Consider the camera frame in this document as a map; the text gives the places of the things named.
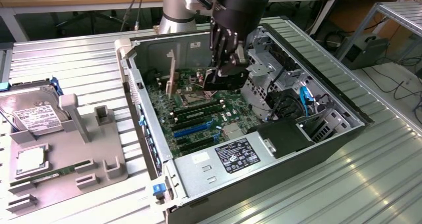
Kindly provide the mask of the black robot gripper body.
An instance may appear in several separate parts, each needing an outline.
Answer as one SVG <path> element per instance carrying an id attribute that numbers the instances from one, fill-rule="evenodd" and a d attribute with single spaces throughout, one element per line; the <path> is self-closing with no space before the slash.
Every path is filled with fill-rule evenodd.
<path id="1" fill-rule="evenodd" d="M 259 25 L 267 0 L 215 0 L 211 15 L 211 44 L 216 44 L 216 32 L 228 29 L 244 41 Z"/>

